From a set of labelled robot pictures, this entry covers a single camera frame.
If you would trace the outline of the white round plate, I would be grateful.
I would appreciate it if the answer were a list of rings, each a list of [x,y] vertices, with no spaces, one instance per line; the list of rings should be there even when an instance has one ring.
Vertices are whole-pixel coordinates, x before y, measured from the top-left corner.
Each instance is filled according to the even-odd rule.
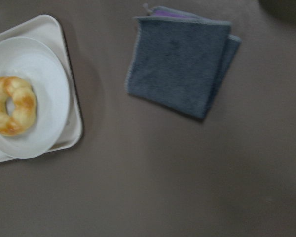
[[[0,150],[20,159],[45,153],[60,137],[70,110],[69,83],[61,62],[40,41],[11,37],[0,42],[0,76],[26,80],[37,99],[34,125],[21,135],[0,135]]]

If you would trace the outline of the twisted glazed donut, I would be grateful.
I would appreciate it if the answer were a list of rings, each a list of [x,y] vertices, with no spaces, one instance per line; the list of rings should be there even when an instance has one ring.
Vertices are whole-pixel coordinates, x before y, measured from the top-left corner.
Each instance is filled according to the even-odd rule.
[[[25,133],[36,120],[37,100],[32,86],[17,76],[0,77],[0,134]]]

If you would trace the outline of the cream rabbit tray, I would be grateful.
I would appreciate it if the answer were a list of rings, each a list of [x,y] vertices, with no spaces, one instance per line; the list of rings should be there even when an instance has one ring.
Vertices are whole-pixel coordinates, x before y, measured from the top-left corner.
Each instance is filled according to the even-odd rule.
[[[30,37],[44,43],[56,54],[64,67],[71,93],[70,112],[60,138],[48,151],[52,152],[70,148],[81,138],[83,127],[62,27],[54,17],[39,15],[0,33],[0,42],[16,36]]]

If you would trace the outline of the grey folded cloth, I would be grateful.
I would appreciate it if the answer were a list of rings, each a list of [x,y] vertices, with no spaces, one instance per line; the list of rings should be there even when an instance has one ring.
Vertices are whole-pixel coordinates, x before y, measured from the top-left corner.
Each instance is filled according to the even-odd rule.
[[[231,23],[164,6],[137,22],[126,91],[204,119],[241,44]]]

